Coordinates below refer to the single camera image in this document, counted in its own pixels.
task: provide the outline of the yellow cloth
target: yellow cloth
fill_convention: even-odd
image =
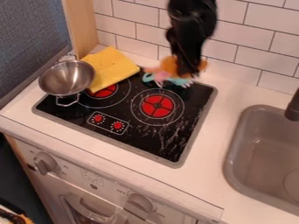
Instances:
[[[95,70],[94,81],[89,88],[92,93],[125,80],[140,71],[139,66],[112,46],[96,54],[88,54],[82,60],[93,66]]]

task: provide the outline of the stovetop control knob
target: stovetop control knob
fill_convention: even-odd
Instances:
[[[136,193],[129,195],[129,199],[124,209],[145,221],[148,219],[149,214],[155,212],[156,210],[153,203],[149,199]]]
[[[59,165],[49,154],[41,151],[34,158],[34,164],[38,167],[40,174],[45,176],[48,172],[55,172]]]

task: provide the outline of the stainless steel pot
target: stainless steel pot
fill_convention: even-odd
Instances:
[[[68,60],[55,64],[39,77],[39,86],[49,95],[56,96],[56,104],[69,107],[79,101],[80,92],[94,80],[92,66],[80,60]],[[59,99],[73,97],[71,103],[63,104]]]

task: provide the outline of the black cooktop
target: black cooktop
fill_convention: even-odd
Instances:
[[[144,84],[142,77],[140,72],[95,94],[85,91],[78,103],[66,108],[48,95],[35,112],[175,166],[191,148],[214,89],[198,83],[189,88],[170,83],[158,88],[155,82]]]

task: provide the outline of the metal sink basin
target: metal sink basin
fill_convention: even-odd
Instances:
[[[243,112],[224,174],[236,191],[299,215],[299,122],[283,113],[263,105]]]

